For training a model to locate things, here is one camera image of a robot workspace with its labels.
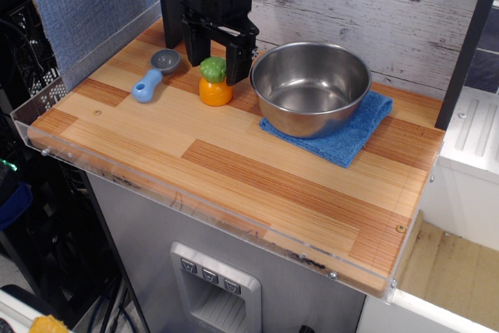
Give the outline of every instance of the blue cloth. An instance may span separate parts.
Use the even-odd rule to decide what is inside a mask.
[[[31,205],[33,194],[30,187],[19,182],[16,191],[0,206],[0,230],[7,228]]]
[[[390,114],[392,106],[391,98],[370,91],[360,102],[352,121],[345,128],[325,138],[305,139],[288,136],[275,129],[267,119],[260,121],[260,127],[336,165],[348,168],[381,120]]]

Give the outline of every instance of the yellow object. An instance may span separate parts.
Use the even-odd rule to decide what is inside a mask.
[[[36,317],[29,333],[68,333],[68,328],[52,315]]]
[[[200,80],[200,98],[206,105],[226,105],[232,99],[234,89],[227,84],[227,80],[210,83],[204,77]]]

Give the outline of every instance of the water dispenser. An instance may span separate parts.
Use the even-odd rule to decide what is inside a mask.
[[[174,242],[170,251],[187,317],[208,331],[261,333],[261,284],[253,276]]]

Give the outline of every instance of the whitewashed wood wall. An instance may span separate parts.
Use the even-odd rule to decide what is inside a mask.
[[[361,56],[373,79],[443,98],[476,0],[255,0],[258,46],[329,41]]]

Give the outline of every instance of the dispenser button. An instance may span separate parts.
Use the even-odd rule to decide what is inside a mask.
[[[209,281],[213,284],[218,284],[218,276],[216,273],[213,273],[212,271],[208,271],[207,269],[203,268],[203,278],[206,281]]]
[[[197,273],[196,265],[193,262],[182,258],[180,258],[180,261],[182,262],[182,268],[184,268],[186,271],[194,274]]]
[[[233,281],[224,278],[224,286],[229,292],[233,292],[234,294],[241,294],[241,286],[236,284]]]

